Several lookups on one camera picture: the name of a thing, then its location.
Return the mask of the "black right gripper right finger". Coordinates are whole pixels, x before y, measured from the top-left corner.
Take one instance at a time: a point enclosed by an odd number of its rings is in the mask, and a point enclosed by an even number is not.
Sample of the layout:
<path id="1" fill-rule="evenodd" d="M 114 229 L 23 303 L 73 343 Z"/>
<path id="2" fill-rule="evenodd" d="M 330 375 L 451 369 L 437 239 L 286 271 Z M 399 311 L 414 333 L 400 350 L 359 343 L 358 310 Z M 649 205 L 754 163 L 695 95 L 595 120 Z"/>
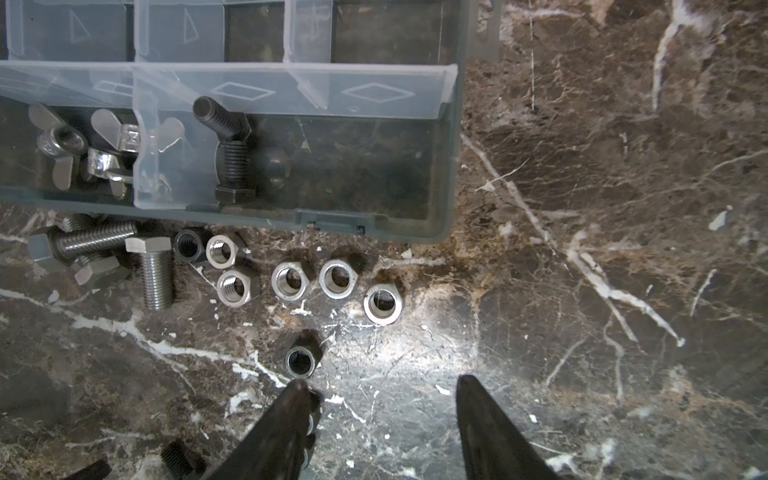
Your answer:
<path id="1" fill-rule="evenodd" d="M 456 414 L 467 478 L 558 477 L 473 375 L 457 380 Z"/>

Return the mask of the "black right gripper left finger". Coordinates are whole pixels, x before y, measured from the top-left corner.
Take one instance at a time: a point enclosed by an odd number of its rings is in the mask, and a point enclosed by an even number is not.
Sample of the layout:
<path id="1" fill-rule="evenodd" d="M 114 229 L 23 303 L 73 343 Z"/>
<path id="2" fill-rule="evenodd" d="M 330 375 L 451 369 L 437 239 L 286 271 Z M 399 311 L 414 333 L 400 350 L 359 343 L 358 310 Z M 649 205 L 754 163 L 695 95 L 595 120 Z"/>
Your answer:
<path id="1" fill-rule="evenodd" d="M 311 457 L 320 397 L 294 379 L 207 479 L 297 479 Z"/>

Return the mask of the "black hex bolt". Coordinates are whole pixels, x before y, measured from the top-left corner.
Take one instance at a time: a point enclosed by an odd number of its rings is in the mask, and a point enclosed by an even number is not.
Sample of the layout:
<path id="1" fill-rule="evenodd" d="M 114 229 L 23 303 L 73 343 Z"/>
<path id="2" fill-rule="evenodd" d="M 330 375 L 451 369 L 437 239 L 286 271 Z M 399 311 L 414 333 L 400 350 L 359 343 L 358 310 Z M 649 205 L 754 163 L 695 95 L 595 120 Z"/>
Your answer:
<path id="1" fill-rule="evenodd" d="M 216 133 L 220 140 L 245 140 L 251 133 L 245 114 L 229 111 L 211 97 L 198 97 L 192 111 L 195 118 Z"/>
<path id="2" fill-rule="evenodd" d="M 251 202 L 256 195 L 249 180 L 248 145 L 241 140 L 220 143 L 222 175 L 215 189 L 216 199 L 225 205 Z"/>

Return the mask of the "silver wing nut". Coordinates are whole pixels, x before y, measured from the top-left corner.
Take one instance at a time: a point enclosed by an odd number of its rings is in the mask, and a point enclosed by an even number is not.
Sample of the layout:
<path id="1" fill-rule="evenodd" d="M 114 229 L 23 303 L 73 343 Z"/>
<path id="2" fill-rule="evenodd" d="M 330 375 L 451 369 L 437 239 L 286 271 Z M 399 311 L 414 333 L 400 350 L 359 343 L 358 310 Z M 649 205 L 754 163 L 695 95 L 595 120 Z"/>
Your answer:
<path id="1" fill-rule="evenodd" d="M 81 159 L 89 148 L 88 140 L 44 104 L 30 104 L 28 116 L 41 131 L 36 140 L 38 149 L 54 161 L 54 185 L 61 191 L 69 191 L 80 174 Z"/>
<path id="2" fill-rule="evenodd" d="M 138 125 L 123 123 L 112 111 L 98 109 L 91 115 L 91 126 L 117 151 L 139 153 L 141 134 Z M 178 143 L 184 134 L 184 125 L 176 118 L 168 118 L 155 132 L 154 145 L 160 152 L 163 152 Z"/>
<path id="3" fill-rule="evenodd" d="M 86 182 L 107 181 L 118 200 L 127 199 L 133 185 L 133 172 L 125 166 L 122 156 L 93 147 L 87 151 L 81 177 Z"/>

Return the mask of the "clear plastic organizer box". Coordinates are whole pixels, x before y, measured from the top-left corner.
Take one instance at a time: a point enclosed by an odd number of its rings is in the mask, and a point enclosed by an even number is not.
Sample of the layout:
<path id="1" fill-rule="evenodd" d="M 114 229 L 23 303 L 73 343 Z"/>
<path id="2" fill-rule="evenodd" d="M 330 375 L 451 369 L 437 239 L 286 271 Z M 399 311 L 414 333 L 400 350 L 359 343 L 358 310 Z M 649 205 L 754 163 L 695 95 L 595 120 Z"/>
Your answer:
<path id="1" fill-rule="evenodd" d="M 469 58 L 497 59 L 499 1 L 5 1 L 1 197 L 41 208 L 436 243 L 453 220 Z M 246 115 L 255 198 L 225 205 L 223 152 L 194 116 L 215 99 Z M 28 107 L 123 157 L 131 193 L 52 181 Z M 138 125 L 138 154 L 91 126 Z M 168 118 L 184 137 L 160 152 Z"/>

